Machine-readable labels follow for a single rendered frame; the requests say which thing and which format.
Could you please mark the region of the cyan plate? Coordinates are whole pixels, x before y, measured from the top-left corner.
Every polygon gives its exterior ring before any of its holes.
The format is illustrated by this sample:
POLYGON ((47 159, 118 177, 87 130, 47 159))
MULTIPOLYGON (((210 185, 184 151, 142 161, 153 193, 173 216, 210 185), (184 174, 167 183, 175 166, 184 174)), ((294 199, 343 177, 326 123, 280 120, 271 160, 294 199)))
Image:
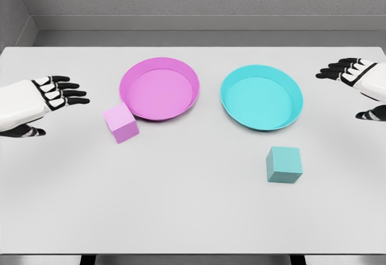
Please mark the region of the cyan plate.
POLYGON ((247 65, 223 80, 220 99, 228 115, 253 130, 272 131, 291 125, 303 110, 297 82, 283 71, 247 65))

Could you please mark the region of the cyan block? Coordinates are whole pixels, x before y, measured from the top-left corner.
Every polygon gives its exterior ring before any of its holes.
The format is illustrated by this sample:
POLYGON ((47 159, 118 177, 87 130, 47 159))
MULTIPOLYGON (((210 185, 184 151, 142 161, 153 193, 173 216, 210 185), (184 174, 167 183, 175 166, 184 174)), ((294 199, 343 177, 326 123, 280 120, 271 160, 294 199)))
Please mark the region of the cyan block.
POLYGON ((266 157, 267 181, 294 184, 303 174, 300 149, 272 146, 266 157))

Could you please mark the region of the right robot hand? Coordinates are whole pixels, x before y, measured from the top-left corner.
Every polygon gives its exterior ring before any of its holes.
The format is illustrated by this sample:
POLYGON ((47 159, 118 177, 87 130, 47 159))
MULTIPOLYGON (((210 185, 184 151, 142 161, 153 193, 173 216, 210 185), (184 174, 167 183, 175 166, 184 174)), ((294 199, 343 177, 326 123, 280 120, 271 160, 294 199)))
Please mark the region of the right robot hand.
POLYGON ((345 58, 328 64, 327 68, 322 68, 315 76, 339 81, 358 90, 365 97, 381 102, 380 106, 357 113, 355 118, 386 122, 386 63, 345 58))

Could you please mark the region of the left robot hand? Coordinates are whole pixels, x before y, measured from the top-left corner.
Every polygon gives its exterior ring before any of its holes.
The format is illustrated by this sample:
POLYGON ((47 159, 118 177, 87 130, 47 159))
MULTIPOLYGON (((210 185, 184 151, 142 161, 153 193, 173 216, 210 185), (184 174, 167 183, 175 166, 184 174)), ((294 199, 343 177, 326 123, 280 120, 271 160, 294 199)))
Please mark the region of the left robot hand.
POLYGON ((46 76, 22 80, 0 88, 0 136, 37 137, 45 130, 30 123, 67 106, 88 104, 90 99, 80 85, 67 76, 46 76))

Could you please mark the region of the pink block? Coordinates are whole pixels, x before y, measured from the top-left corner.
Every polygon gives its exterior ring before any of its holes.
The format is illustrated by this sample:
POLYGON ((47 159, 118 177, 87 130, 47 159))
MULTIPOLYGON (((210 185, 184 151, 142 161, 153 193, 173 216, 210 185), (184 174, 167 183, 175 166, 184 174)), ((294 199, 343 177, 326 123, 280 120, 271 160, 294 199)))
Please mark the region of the pink block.
POLYGON ((139 134, 137 122, 125 103, 105 110, 102 116, 118 144, 139 134))

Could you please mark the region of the pink plate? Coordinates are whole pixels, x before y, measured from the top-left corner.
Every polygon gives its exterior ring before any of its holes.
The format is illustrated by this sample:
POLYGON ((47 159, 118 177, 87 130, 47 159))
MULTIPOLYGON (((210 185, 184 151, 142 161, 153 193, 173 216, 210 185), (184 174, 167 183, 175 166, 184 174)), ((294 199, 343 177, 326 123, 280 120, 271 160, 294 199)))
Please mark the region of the pink plate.
POLYGON ((163 121, 185 113, 198 98, 200 81, 185 62, 155 57, 133 65, 122 77, 119 95, 133 115, 163 121))

